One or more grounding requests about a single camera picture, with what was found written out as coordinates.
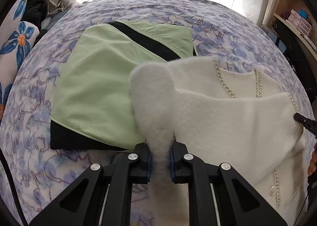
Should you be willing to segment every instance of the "folded green clothing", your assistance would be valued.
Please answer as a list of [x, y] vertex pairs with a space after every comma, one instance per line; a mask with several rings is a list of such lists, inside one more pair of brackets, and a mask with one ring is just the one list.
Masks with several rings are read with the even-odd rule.
[[51, 148], [133, 149], [144, 138], [129, 96], [131, 71], [193, 55], [187, 27], [135, 21], [88, 27], [56, 83]]

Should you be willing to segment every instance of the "bed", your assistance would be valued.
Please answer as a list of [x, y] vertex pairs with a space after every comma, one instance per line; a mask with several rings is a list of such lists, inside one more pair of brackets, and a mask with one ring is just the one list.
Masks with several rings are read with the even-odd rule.
[[[83, 31], [114, 20], [176, 24], [192, 29], [199, 56], [214, 56], [219, 66], [247, 73], [265, 71], [294, 97], [300, 113], [313, 119], [302, 84], [282, 53], [249, 19], [206, 0], [96, 0], [72, 8], [36, 44], [23, 62], [0, 126], [0, 148], [10, 166], [28, 222], [92, 163], [108, 165], [122, 153], [51, 150], [50, 111], [56, 79]], [[315, 144], [304, 132], [307, 165]], [[4, 170], [0, 196], [20, 221]], [[154, 225], [146, 185], [133, 187], [132, 226]]]

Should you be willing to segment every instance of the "white fuzzy sweater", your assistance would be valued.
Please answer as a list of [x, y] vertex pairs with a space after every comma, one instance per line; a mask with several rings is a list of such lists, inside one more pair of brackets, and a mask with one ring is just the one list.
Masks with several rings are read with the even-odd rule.
[[137, 123], [154, 156], [150, 200], [157, 226], [189, 225], [187, 185], [169, 176], [174, 133], [206, 163], [230, 163], [293, 225], [306, 176], [303, 129], [289, 93], [256, 68], [228, 72], [212, 57], [146, 63], [130, 82]]

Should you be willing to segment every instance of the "silver screw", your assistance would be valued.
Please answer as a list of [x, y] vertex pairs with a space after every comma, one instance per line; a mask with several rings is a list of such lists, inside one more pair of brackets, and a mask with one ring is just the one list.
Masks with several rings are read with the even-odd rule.
[[136, 160], [137, 157], [138, 157], [137, 154], [129, 154], [128, 155], [129, 160]]
[[194, 156], [192, 154], [184, 154], [184, 159], [190, 161], [194, 159]]
[[228, 164], [228, 163], [223, 163], [223, 164], [221, 164], [221, 168], [222, 168], [223, 170], [230, 170], [230, 169], [231, 169], [231, 166], [230, 166], [230, 164]]
[[92, 164], [90, 166], [91, 170], [99, 170], [100, 169], [100, 164]]

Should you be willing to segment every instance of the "thin black wire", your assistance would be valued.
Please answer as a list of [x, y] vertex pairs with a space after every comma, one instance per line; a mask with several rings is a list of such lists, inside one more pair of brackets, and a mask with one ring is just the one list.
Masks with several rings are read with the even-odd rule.
[[295, 226], [295, 224], [296, 224], [296, 222], [297, 222], [297, 220], [298, 220], [298, 218], [299, 218], [299, 215], [301, 214], [301, 212], [302, 212], [302, 210], [303, 210], [303, 208], [304, 208], [304, 206], [305, 206], [305, 203], [306, 203], [307, 197], [308, 197], [308, 194], [306, 195], [306, 198], [305, 198], [304, 204], [303, 204], [303, 206], [302, 206], [302, 209], [300, 210], [300, 212], [299, 212], [299, 214], [298, 214], [298, 216], [297, 216], [297, 218], [296, 218], [296, 220], [295, 220], [295, 222], [294, 222], [294, 225], [293, 225], [293, 226]]
[[14, 200], [16, 209], [18, 211], [18, 214], [20, 216], [20, 219], [22, 221], [22, 224], [23, 224], [23, 226], [28, 226], [28, 223], [27, 223], [27, 221], [25, 219], [25, 216], [23, 214], [23, 210], [22, 210], [22, 207], [21, 207], [21, 204], [20, 204], [20, 201], [19, 201], [18, 193], [17, 193], [17, 191], [15, 189], [14, 180], [13, 180], [9, 165], [7, 163], [7, 160], [4, 157], [4, 154], [3, 154], [2, 150], [1, 150], [1, 148], [0, 148], [0, 162], [1, 162], [2, 166], [3, 166], [3, 168], [4, 168], [4, 172], [7, 175], [7, 178], [8, 178], [8, 181], [9, 181], [9, 186], [10, 186], [10, 189], [11, 189], [11, 192], [12, 192], [12, 196], [13, 196], [13, 200]]

